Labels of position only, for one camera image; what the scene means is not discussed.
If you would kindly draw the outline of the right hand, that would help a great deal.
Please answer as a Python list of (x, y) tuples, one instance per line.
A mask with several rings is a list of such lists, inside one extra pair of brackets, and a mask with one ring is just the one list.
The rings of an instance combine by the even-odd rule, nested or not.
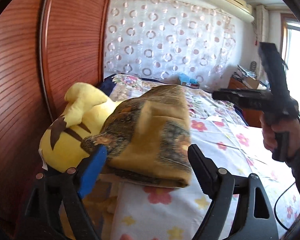
[(260, 116), (265, 149), (273, 152), (277, 147), (275, 133), (289, 132), (289, 146), (286, 160), (292, 159), (300, 149), (300, 123), (298, 119), (280, 120), (277, 124), (268, 125), (264, 113)]

